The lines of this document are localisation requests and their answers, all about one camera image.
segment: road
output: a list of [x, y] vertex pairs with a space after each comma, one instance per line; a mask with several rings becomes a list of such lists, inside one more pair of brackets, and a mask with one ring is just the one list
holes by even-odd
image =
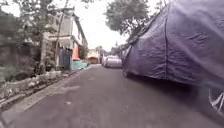
[[195, 95], [186, 85], [126, 79], [120, 69], [96, 66], [71, 76], [21, 112], [10, 127], [222, 128], [195, 105]]

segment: car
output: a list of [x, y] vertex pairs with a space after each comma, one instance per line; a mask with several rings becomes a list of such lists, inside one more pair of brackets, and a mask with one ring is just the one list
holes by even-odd
[[106, 68], [122, 68], [122, 60], [115, 55], [109, 55], [104, 58], [102, 65]]
[[103, 57], [102, 57], [102, 60], [101, 60], [101, 65], [102, 65], [102, 66], [105, 66], [106, 59], [107, 59], [106, 56], [103, 56]]
[[129, 42], [124, 76], [207, 89], [210, 106], [224, 116], [223, 5], [220, 0], [171, 1]]

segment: orange object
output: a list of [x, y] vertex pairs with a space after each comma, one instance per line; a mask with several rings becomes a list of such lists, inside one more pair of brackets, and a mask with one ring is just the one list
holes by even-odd
[[79, 48], [78, 48], [77, 44], [75, 44], [74, 49], [73, 49], [72, 60], [80, 60], [80, 58], [79, 58]]

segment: overcast sky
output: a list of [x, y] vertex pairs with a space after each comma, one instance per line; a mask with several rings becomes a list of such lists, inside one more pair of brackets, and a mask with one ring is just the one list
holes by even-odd
[[[64, 6], [64, 3], [58, 2], [60, 7]], [[88, 9], [85, 8], [87, 4], [81, 2], [74, 2], [70, 0], [70, 6], [75, 6], [75, 13], [80, 17], [81, 25], [89, 43], [89, 48], [95, 48], [97, 46], [103, 46], [107, 51], [110, 51], [111, 47], [116, 44], [123, 44], [127, 37], [119, 35], [118, 32], [110, 30], [106, 24], [106, 17], [103, 13], [106, 11], [106, 6], [113, 0], [101, 0], [92, 4], [88, 4]], [[156, 0], [149, 0], [149, 4], [152, 6]], [[15, 16], [19, 16], [19, 8], [16, 4], [10, 4], [10, 7], [4, 7], [4, 11], [10, 12]]]

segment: building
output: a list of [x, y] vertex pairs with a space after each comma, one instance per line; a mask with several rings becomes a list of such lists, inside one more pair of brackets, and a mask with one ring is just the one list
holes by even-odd
[[100, 53], [95, 50], [89, 50], [87, 54], [87, 59], [90, 64], [99, 64], [100, 63]]
[[[52, 27], [58, 31], [59, 23], [62, 14], [55, 16], [55, 22]], [[73, 63], [79, 61], [79, 55], [77, 58], [72, 57], [74, 50], [79, 50], [80, 46], [83, 46], [87, 51], [88, 42], [82, 29], [79, 17], [74, 14], [74, 10], [67, 11], [64, 15], [63, 22], [61, 24], [61, 30], [59, 33], [59, 45], [56, 51], [56, 40], [58, 33], [45, 33], [44, 39], [47, 43], [47, 60], [55, 60], [56, 66], [65, 69], [74, 69]]]

